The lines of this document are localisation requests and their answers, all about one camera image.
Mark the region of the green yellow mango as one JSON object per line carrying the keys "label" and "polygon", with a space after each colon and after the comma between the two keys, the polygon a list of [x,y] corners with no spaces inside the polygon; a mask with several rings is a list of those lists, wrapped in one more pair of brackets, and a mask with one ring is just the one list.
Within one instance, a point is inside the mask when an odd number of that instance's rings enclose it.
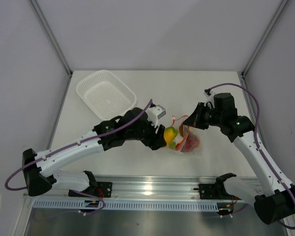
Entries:
{"label": "green yellow mango", "polygon": [[178,131],[173,126],[169,126],[165,128],[163,137],[164,137],[164,140],[166,141],[166,144],[169,146],[170,143],[175,139],[177,135],[178,135]]}

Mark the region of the clear zip top bag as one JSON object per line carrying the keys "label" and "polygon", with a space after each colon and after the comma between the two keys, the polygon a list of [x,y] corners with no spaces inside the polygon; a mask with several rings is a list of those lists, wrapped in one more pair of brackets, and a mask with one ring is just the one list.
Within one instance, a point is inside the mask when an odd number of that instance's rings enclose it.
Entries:
{"label": "clear zip top bag", "polygon": [[172,123],[165,128],[164,140],[166,149],[179,154],[190,154],[200,146],[200,138],[183,122],[189,118],[183,115],[179,118],[172,116]]}

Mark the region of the red grape bunch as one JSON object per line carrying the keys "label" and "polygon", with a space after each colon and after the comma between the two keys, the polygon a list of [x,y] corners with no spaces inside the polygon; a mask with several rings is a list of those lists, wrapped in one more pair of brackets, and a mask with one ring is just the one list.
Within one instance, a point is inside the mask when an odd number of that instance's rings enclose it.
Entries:
{"label": "red grape bunch", "polygon": [[198,138],[198,136],[193,133],[189,133],[189,135],[188,135],[188,137],[181,149],[181,152],[190,153],[194,149],[198,148],[199,145],[200,145],[200,139]]}

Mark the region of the white cauliflower with leaves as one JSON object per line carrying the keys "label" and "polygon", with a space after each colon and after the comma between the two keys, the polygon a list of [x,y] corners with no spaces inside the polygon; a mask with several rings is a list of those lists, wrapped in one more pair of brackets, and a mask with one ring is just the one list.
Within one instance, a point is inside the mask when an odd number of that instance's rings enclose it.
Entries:
{"label": "white cauliflower with leaves", "polygon": [[180,135],[177,135],[168,145],[168,148],[173,150],[180,150],[180,146],[183,143],[183,137]]}

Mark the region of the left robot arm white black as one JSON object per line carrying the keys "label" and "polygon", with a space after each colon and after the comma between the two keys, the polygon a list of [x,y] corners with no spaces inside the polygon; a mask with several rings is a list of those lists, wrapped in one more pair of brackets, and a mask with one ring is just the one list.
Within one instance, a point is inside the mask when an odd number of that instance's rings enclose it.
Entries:
{"label": "left robot arm white black", "polygon": [[165,114],[166,110],[159,105],[146,111],[133,108],[123,116],[102,121],[87,134],[57,149],[25,150],[22,166],[28,195],[36,197],[58,189],[68,190],[70,196],[82,193],[93,196],[98,184],[91,171],[74,173],[61,171],[61,168],[81,158],[120,147],[125,141],[140,141],[151,150],[165,147],[165,127],[157,124]]}

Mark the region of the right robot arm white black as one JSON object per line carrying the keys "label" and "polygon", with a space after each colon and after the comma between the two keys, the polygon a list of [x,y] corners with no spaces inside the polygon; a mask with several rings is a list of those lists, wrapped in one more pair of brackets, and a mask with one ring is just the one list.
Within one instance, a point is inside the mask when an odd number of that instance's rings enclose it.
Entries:
{"label": "right robot arm white black", "polygon": [[214,191],[219,198],[239,197],[253,206],[257,216],[267,225],[295,214],[295,185],[258,140],[259,135],[250,118],[237,114],[230,93],[209,95],[205,103],[198,103],[183,124],[201,130],[219,127],[243,154],[258,178],[260,188],[245,183],[232,173],[218,177]]}

